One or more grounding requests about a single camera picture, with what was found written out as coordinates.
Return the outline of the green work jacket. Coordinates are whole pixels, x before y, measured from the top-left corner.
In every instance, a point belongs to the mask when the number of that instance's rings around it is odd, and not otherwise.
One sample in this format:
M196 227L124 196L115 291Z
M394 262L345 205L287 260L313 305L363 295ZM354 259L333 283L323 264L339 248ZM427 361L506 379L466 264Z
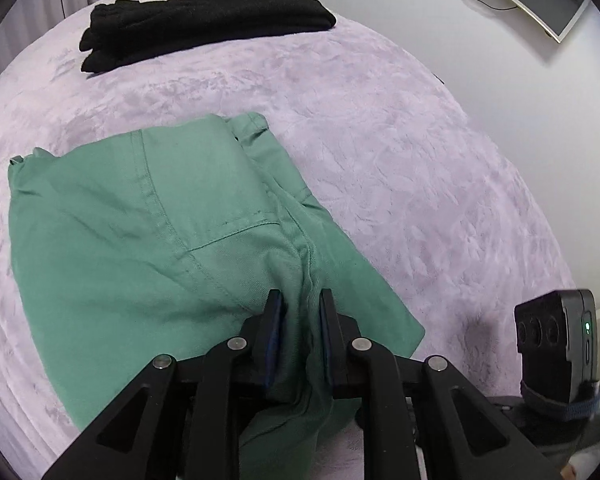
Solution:
M411 356L424 328L303 181L265 118L209 115L112 136L8 170L23 310L59 400L87 426L146 365L201 356L287 305L272 405L240 439L245 479L305 479L353 401L327 393L318 303Z

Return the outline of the lilac plush bed blanket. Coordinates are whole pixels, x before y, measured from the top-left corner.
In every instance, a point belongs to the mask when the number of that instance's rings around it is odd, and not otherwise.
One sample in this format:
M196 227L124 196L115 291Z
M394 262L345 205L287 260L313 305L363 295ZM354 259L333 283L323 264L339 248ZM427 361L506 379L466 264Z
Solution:
M327 32L209 44L84 74L82 9L0 73L0 451L37 479L82 429L46 375L12 272L8 170L136 130L263 116L318 203L486 393L513 393L513 308L572 283L517 169L417 58L340 18Z

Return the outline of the black folded garment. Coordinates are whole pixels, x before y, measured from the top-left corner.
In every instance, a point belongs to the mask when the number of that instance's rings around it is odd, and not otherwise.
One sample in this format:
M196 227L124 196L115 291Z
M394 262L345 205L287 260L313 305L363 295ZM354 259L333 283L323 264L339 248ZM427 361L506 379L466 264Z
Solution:
M91 12L83 73L102 74L206 44L324 32L336 18L318 0L116 0Z

